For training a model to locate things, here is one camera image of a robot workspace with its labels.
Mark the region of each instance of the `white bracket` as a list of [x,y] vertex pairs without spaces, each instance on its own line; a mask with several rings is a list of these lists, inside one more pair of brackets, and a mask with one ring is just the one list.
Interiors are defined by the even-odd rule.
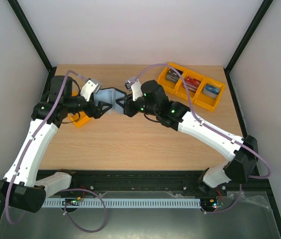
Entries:
[[101,86],[102,84],[98,80],[89,78],[85,85],[82,87],[81,96],[83,96],[86,101],[89,101],[91,95],[93,93],[96,94],[100,90]]
[[69,188],[71,179],[72,176],[67,173],[56,172],[52,176],[36,181],[35,185],[44,186],[46,198],[49,198],[57,192]]
[[133,82],[135,80],[135,77],[130,78],[125,82],[125,86],[129,91],[132,91],[133,93],[133,101],[136,101],[138,97],[142,97],[141,92],[141,83],[139,79],[137,79],[133,84],[130,82]]

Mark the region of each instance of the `metal floor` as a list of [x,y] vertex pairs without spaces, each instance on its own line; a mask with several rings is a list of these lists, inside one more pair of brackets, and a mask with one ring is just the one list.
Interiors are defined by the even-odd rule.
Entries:
[[[262,195],[264,192],[246,192]],[[232,199],[225,198],[230,205]],[[223,214],[204,215],[199,209],[112,208],[103,230],[88,234],[76,229],[62,215],[60,208],[42,208],[28,213],[23,221],[12,226],[3,214],[0,239],[279,239],[273,213],[257,202],[241,200]],[[16,218],[20,211],[11,208]],[[78,208],[72,218],[83,228],[94,230],[104,218],[103,209]]]

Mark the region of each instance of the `yellow storage tray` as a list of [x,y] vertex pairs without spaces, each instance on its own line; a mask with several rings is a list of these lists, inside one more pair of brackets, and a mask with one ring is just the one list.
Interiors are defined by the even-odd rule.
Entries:
[[[194,72],[192,70],[189,70],[185,67],[179,66],[172,62],[170,62],[169,65],[174,67],[176,70],[182,71],[183,72],[182,77],[185,80],[187,79],[188,76],[190,76],[196,80],[201,81],[196,92],[189,91],[190,100],[192,103],[199,105],[209,111],[214,111],[216,109],[216,107],[219,104],[219,101],[221,99],[221,96],[224,92],[224,89],[225,89],[224,83],[221,83],[219,81],[216,81],[214,79],[201,75],[197,72]],[[166,92],[174,94],[184,100],[188,100],[186,90],[183,87],[183,82],[181,79],[179,79],[177,83],[166,80],[166,74],[168,73],[169,69],[170,68],[165,67],[165,69],[162,71],[162,73],[158,77],[158,83],[163,86],[163,88]],[[204,90],[206,84],[210,84],[210,85],[220,89],[220,92],[219,92],[217,98],[213,99],[212,97],[209,97],[209,96],[203,94],[203,90]]]

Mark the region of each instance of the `small box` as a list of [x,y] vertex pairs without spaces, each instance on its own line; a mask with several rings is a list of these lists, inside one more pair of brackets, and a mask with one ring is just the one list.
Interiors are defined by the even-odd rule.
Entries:
[[[182,66],[178,66],[171,62],[169,63],[169,65],[172,66],[173,68],[175,68],[176,70],[178,70],[181,74],[183,74],[183,72],[186,70],[186,68],[184,68]],[[180,79],[179,79],[179,76],[176,73],[174,73],[178,77],[178,80],[176,82],[170,81],[170,79],[171,79],[170,77],[168,77],[168,80],[167,80],[166,76],[169,72],[174,73],[174,71],[171,70],[169,67],[165,67],[164,70],[162,71],[162,73],[159,75],[157,82],[163,86],[163,88],[166,92],[174,94],[176,85],[178,84]]]
[[196,92],[197,97],[193,103],[209,111],[214,111],[219,104],[224,89],[224,83],[205,77]]
[[206,84],[204,90],[203,90],[203,94],[215,99],[217,98],[217,96],[219,95],[220,93],[220,89],[217,88],[217,87],[214,87],[210,84]]
[[187,76],[187,78],[185,79],[186,85],[188,87],[188,89],[192,92],[196,92],[201,81],[192,78],[191,76]]
[[175,71],[173,71],[173,70],[170,69],[170,70],[167,72],[167,74],[166,74],[166,80],[171,81],[171,82],[174,82],[174,83],[177,83],[178,80],[179,80],[179,76],[177,75],[177,73],[176,73]]

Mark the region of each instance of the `black metal frame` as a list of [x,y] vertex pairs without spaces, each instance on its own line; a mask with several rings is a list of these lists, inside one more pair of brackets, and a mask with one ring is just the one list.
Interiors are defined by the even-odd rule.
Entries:
[[[44,95],[49,89],[50,80],[55,75],[56,67],[52,67],[18,1],[7,1],[12,7],[15,15],[19,19],[23,29],[25,30],[38,55],[40,56],[43,64],[49,72],[42,93],[42,95]],[[260,24],[262,18],[264,17],[272,2],[273,0],[264,0],[262,2],[259,10],[257,11],[254,19],[248,27],[241,42],[239,43],[227,67],[224,68],[229,90],[239,120],[240,128],[244,137],[247,136],[247,129],[237,100],[236,92],[234,90],[230,78],[230,72],[232,71],[233,67],[235,66],[240,55],[242,54],[243,50],[245,49],[246,45],[248,44],[249,40],[251,39],[253,33],[257,29],[258,25]],[[54,172],[54,170],[39,170],[37,178],[44,178],[46,176],[54,174]],[[197,181],[202,172],[203,171],[77,171],[77,176],[75,177],[73,183],[74,186],[93,185],[94,190],[96,191],[134,191],[135,188],[136,190],[138,188],[138,190],[144,191],[145,189],[165,190],[165,188],[169,188],[171,189],[171,191],[180,192],[184,195],[188,195],[188,193],[190,194],[190,187],[187,187],[187,190],[183,190],[183,187],[185,185],[190,185],[190,183],[193,181]],[[227,184],[227,190],[229,191],[237,190],[237,188],[238,184],[236,183],[230,182]],[[244,184],[243,189],[244,191],[266,191],[281,236],[281,217],[269,181],[250,179],[246,184]],[[0,203],[0,219],[3,210],[4,203]]]

